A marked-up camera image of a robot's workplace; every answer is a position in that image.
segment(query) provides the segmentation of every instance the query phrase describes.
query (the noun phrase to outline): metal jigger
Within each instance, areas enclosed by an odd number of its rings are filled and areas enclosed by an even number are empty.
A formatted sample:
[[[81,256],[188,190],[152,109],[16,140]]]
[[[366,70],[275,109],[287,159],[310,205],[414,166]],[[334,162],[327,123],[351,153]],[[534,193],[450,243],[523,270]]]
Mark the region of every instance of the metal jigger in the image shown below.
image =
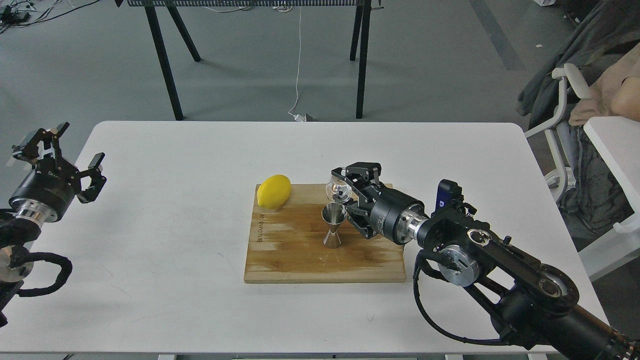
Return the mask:
[[[330,202],[322,209],[322,219],[329,225],[329,231],[324,237],[324,246],[335,249],[340,247],[340,236],[338,236],[338,226],[347,218],[347,210],[344,205],[337,202]]]

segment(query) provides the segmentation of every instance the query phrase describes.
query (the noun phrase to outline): table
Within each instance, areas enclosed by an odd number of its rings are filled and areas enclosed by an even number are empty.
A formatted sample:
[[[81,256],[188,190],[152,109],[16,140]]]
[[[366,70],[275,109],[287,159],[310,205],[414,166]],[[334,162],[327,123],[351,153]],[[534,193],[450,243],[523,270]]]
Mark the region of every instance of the table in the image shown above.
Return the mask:
[[[420,316],[410,279],[397,284],[245,284],[255,185],[273,174],[325,183],[356,161],[434,204],[457,181],[476,218],[565,271],[580,304],[605,319],[522,130],[514,124],[103,122],[78,159],[104,151],[106,186],[47,224],[34,251],[73,261],[58,292],[14,299],[0,352],[217,353],[230,357],[527,353],[450,340]],[[405,248],[407,274],[418,245]],[[38,264],[26,286],[57,268]],[[505,277],[496,280],[506,286]],[[493,338],[489,316],[454,285],[420,279],[445,329]],[[529,352],[552,352],[535,347]]]
[[[620,183],[634,214],[614,224],[596,241],[580,251],[592,281],[640,255],[640,122],[624,117],[593,117],[584,132]]]
[[[124,0],[115,0],[120,6]],[[364,107],[364,85],[367,73],[367,52],[369,49],[369,24],[371,21],[371,0],[127,0],[129,6],[144,6],[147,13],[147,20],[151,35],[156,46],[156,53],[160,68],[163,73],[169,100],[173,109],[175,120],[182,120],[182,107],[178,98],[178,91],[175,89],[175,82],[169,64],[169,57],[166,54],[164,40],[160,30],[160,23],[156,15],[156,7],[166,7],[178,27],[178,31],[191,53],[193,61],[199,62],[202,58],[187,31],[177,6],[355,6],[356,15],[353,23],[353,36],[351,38],[351,52],[349,59],[356,60],[358,50],[358,37],[360,37],[360,61],[358,68],[358,92],[356,95],[356,119],[362,119]]]

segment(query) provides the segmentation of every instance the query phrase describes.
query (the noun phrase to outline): bamboo cutting board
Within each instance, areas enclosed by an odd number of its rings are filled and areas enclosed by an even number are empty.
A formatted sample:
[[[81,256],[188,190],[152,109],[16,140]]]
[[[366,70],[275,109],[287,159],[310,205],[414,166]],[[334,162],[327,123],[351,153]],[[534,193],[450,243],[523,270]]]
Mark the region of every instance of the bamboo cutting board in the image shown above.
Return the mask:
[[[324,184],[292,184],[278,210],[260,208],[254,197],[244,281],[404,282],[403,248],[380,235],[366,240],[347,220],[338,229],[342,246],[324,246],[327,202]]]

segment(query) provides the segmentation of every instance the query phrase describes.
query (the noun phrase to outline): lemon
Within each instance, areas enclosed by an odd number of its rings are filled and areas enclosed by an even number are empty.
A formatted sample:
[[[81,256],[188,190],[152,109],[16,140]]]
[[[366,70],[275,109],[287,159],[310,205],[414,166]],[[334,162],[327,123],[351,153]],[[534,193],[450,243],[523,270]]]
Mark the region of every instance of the lemon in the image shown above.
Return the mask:
[[[277,209],[291,194],[291,181],[284,175],[274,175],[258,187],[258,206]]]

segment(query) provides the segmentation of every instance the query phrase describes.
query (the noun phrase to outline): black table leg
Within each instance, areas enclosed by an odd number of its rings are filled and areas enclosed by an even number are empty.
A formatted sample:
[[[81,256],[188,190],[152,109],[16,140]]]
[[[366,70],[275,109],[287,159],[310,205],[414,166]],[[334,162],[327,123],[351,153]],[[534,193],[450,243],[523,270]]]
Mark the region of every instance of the black table leg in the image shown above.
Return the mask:
[[[360,39],[360,70],[358,71],[358,98],[356,119],[362,119],[364,105],[364,80],[367,75],[367,50],[369,49],[369,23],[371,21],[371,0],[365,0],[362,9],[362,37]]]
[[[198,50],[196,50],[195,45],[193,45],[193,40],[187,31],[187,27],[185,27],[184,22],[182,21],[182,17],[180,17],[180,14],[178,13],[178,9],[174,6],[168,6],[166,9],[169,10],[171,17],[173,18],[173,22],[175,22],[175,25],[178,27],[178,31],[180,31],[180,35],[182,35],[184,43],[187,44],[187,48],[189,49],[193,60],[196,62],[202,60],[200,54],[198,54]]]
[[[358,50],[358,37],[360,36],[360,28],[362,27],[362,6],[356,6],[356,20],[353,22],[353,38],[351,38],[351,54],[349,60],[356,60],[356,51]]]
[[[151,29],[151,35],[154,38],[154,44],[156,45],[158,61],[160,61],[160,68],[162,69],[162,75],[164,76],[166,90],[169,92],[169,100],[171,100],[171,107],[173,108],[175,120],[182,120],[184,119],[184,116],[182,115],[182,108],[180,107],[180,99],[178,99],[178,91],[176,91],[175,83],[173,82],[173,75],[171,74],[171,67],[169,65],[169,57],[167,57],[166,49],[164,48],[164,41],[162,39],[162,33],[160,32],[160,23],[158,23],[156,15],[156,8],[155,6],[146,6],[145,12],[147,13],[149,28]]]

